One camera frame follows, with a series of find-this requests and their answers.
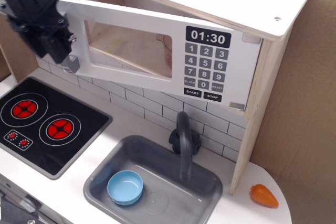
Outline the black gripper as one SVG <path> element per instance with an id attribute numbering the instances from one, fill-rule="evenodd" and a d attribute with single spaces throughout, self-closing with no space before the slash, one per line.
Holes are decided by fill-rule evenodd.
<path id="1" fill-rule="evenodd" d="M 68 21 L 56 9 L 58 1 L 4 0 L 1 4 L 13 31 L 39 58 L 49 54 L 56 64 L 65 60 L 76 41 Z"/>

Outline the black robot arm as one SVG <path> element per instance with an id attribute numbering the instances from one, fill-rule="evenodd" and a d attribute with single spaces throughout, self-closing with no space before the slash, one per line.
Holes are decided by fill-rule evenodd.
<path id="1" fill-rule="evenodd" d="M 38 57 L 49 54 L 56 64 L 66 66 L 76 38 L 67 19 L 57 11 L 58 1 L 2 0 L 1 13 Z"/>

